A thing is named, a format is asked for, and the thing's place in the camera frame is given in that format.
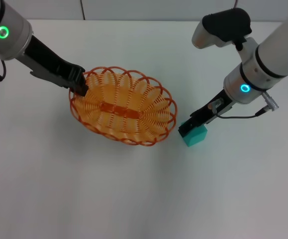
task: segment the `white table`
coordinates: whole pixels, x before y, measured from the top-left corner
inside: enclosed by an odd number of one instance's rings
[[[162,82],[178,122],[240,62],[233,46],[197,50],[197,22],[32,20],[35,35],[86,69],[117,65]],[[261,42],[278,23],[253,23]],[[68,91],[16,60],[0,83],[0,239],[288,239],[288,77],[258,119],[216,119],[188,148],[177,129],[154,147],[86,130]],[[252,115],[257,99],[227,115]]]

